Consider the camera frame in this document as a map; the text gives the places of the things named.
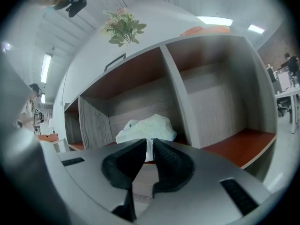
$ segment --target brick wall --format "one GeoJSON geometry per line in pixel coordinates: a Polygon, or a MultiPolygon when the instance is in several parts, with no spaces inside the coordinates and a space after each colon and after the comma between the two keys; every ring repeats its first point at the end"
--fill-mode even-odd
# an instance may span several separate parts
{"type": "Polygon", "coordinates": [[[293,34],[289,30],[288,23],[284,21],[268,41],[257,50],[265,66],[270,64],[273,70],[277,70],[281,64],[285,63],[285,53],[300,58],[293,34]]]}

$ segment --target floor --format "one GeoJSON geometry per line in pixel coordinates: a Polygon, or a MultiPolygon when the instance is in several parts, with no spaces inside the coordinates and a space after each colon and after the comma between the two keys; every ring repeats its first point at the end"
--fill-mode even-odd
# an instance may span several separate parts
{"type": "Polygon", "coordinates": [[[288,186],[300,161],[300,126],[296,124],[295,133],[291,133],[290,114],[286,112],[278,118],[278,134],[269,171],[264,186],[272,193],[288,186]]]}

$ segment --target white plastic bag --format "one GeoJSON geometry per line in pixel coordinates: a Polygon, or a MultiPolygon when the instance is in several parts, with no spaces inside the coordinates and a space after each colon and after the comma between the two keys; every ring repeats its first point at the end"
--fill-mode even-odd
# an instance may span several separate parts
{"type": "Polygon", "coordinates": [[[173,141],[177,133],[172,129],[170,120],[164,116],[154,114],[152,117],[137,121],[130,120],[116,136],[117,143],[133,139],[147,139],[147,153],[145,162],[153,161],[153,139],[159,138],[173,141]]]}

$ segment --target black vent slot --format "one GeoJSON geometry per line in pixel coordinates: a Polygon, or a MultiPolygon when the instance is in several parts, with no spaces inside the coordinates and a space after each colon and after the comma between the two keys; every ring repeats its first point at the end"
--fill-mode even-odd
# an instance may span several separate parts
{"type": "Polygon", "coordinates": [[[81,163],[83,161],[84,161],[84,159],[82,157],[77,157],[77,158],[62,161],[62,164],[64,166],[70,166],[70,165],[73,165],[73,164],[76,164],[76,163],[81,163]]]}
{"type": "Polygon", "coordinates": [[[244,216],[258,207],[257,203],[234,179],[221,181],[221,184],[244,216]]]}

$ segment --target ceiling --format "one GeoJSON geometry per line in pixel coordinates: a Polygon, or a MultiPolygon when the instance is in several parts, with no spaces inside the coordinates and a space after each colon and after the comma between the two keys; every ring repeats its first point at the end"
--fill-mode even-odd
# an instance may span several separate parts
{"type": "MultiPolygon", "coordinates": [[[[30,82],[38,83],[46,94],[46,103],[54,102],[57,90],[68,66],[95,29],[106,20],[104,10],[115,11],[144,0],[87,0],[87,6],[74,18],[63,10],[43,10],[32,40],[31,60],[28,61],[30,82]],[[45,52],[54,54],[48,72],[47,84],[40,82],[45,52]]],[[[255,48],[259,48],[279,27],[283,20],[280,7],[270,0],[162,0],[179,6],[196,16],[219,16],[233,19],[231,31],[244,35],[255,48]],[[248,31],[254,24],[266,31],[261,35],[248,31]]]]}

